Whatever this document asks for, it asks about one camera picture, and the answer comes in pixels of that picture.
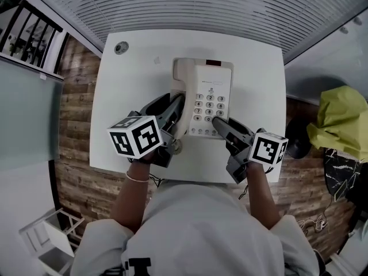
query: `bracelet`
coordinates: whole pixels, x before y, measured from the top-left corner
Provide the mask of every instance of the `bracelet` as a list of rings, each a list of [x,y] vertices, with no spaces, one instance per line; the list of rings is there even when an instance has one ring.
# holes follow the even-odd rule
[[[131,176],[129,176],[129,175],[128,175],[128,173],[125,173],[125,176],[126,176],[129,180],[132,180],[132,181],[134,181],[134,182],[138,182],[138,183],[147,183],[147,182],[150,180],[150,178],[149,178],[149,177],[148,177],[148,179],[147,179],[147,180],[145,180],[145,181],[135,180],[135,179],[133,179]]]

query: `railing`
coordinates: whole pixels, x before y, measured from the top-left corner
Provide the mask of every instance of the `railing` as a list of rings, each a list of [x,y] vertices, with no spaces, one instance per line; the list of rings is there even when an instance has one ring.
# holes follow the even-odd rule
[[[15,41],[12,42],[10,41],[10,34],[12,32],[14,24],[18,22],[20,14],[24,10],[28,10],[29,14],[26,17],[22,27],[20,28],[18,36],[16,37]],[[32,30],[29,32],[29,37],[27,41],[25,41],[21,38],[21,36],[32,15],[36,16],[37,20],[33,24],[33,26],[31,25]],[[37,30],[38,26],[43,27],[43,29],[40,35],[37,34],[36,36],[35,31]],[[51,28],[50,31],[52,31],[52,33],[51,35],[49,35],[48,38],[45,38],[45,34],[47,33],[48,28]],[[22,0],[18,5],[16,11],[14,12],[11,20],[9,21],[9,24],[5,29],[4,34],[1,38],[0,52],[4,52],[3,51],[4,46],[8,42],[10,46],[10,49],[8,50],[8,53],[10,52],[8,54],[9,56],[13,57],[16,55],[15,57],[22,60],[23,62],[27,62],[34,66],[43,68],[48,50],[50,48],[55,33],[62,31],[63,29],[59,25],[50,20],[41,11],[39,11],[37,8],[29,4],[26,0]]]

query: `landline phone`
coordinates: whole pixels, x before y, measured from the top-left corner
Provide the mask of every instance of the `landline phone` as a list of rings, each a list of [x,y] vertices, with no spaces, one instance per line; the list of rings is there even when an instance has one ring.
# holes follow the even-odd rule
[[[270,165],[269,171],[273,164],[282,160],[287,139],[267,133],[263,128],[254,133],[228,117],[232,77],[233,65],[228,62],[174,59],[171,93],[158,97],[141,111],[131,111],[128,115],[156,117],[163,144],[157,148],[153,164],[168,167],[175,154],[175,147],[185,134],[191,137],[224,139],[230,152],[226,169],[236,183],[246,178],[247,163],[250,160]],[[257,159],[254,156],[260,144],[264,148],[260,151],[262,156]],[[273,152],[274,155],[271,162],[265,161],[265,154],[268,152]]]

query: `white table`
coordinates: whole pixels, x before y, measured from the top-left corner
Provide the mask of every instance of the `white table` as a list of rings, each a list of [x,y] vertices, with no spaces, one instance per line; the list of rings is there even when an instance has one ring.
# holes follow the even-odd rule
[[[129,49],[116,55],[126,41]],[[229,116],[253,131],[264,127],[283,136],[286,120],[285,74],[281,49],[254,40],[194,30],[135,30],[108,36],[94,94],[90,165],[125,173],[127,158],[118,156],[107,127],[131,110],[139,111],[156,97],[170,92],[173,58],[203,58],[231,62],[234,75]],[[184,136],[183,151],[168,168],[152,166],[164,179],[234,183],[226,171],[229,152],[224,140]],[[281,163],[267,175],[279,178]]]

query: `window blind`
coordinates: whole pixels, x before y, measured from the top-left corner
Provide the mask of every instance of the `window blind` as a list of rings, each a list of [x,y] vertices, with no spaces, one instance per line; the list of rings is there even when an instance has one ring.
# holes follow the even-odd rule
[[[368,0],[43,0],[100,49],[109,33],[192,29],[282,49],[288,62],[368,7]]]

